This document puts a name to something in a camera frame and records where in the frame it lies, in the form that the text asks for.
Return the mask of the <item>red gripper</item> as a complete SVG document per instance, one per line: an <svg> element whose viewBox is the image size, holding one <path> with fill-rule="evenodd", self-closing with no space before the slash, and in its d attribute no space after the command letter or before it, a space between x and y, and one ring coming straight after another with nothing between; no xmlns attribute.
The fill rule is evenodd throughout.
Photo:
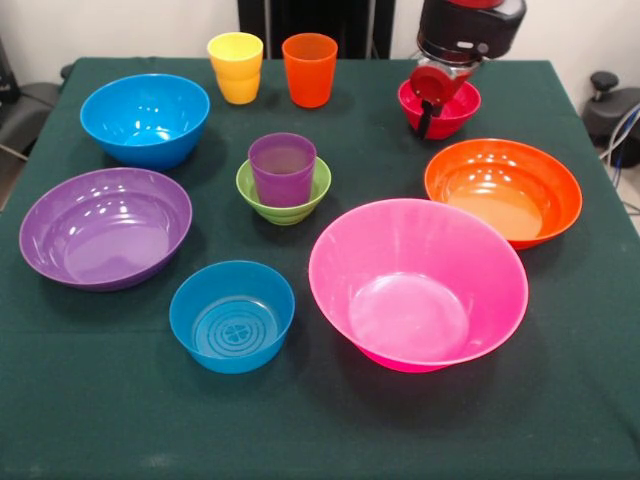
<svg viewBox="0 0 640 480"><path fill-rule="evenodd" d="M450 101L472 75L468 68L452 68L441 63L419 64L411 73L409 82L414 94L422 101L422 114L418 123L418 137L424 140L439 107Z"/></svg>

